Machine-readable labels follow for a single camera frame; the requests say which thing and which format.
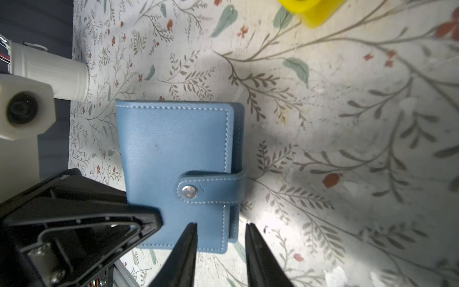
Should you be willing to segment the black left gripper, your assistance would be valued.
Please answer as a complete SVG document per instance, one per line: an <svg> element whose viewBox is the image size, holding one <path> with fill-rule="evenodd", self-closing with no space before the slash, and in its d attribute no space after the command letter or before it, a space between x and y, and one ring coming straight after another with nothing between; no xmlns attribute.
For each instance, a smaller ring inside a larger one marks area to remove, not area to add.
<svg viewBox="0 0 459 287"><path fill-rule="evenodd" d="M1 202L1 285L86 286L162 224L158 209L68 169Z"/></svg>

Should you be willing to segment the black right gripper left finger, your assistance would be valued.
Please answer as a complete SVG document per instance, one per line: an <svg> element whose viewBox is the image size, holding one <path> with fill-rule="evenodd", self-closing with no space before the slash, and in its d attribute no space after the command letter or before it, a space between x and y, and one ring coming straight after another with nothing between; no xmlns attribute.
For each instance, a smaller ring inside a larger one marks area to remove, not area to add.
<svg viewBox="0 0 459 287"><path fill-rule="evenodd" d="M193 287L197 256L197 224L190 223L150 287Z"/></svg>

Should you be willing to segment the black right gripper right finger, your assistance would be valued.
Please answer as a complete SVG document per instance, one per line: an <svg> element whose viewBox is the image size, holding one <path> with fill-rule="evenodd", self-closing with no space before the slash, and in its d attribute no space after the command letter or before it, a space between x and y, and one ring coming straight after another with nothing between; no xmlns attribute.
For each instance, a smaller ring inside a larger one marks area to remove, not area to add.
<svg viewBox="0 0 459 287"><path fill-rule="evenodd" d="M253 223L246 224L245 245L249 287L294 287Z"/></svg>

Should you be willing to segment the blue leather card holder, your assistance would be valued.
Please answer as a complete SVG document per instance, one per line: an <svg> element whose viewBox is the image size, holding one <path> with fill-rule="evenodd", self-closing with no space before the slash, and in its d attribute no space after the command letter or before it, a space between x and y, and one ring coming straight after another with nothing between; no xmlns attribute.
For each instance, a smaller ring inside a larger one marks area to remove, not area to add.
<svg viewBox="0 0 459 287"><path fill-rule="evenodd" d="M116 104L127 200L160 211L143 249L173 249L197 224L198 250L224 254L239 236L245 196L245 108L236 102Z"/></svg>

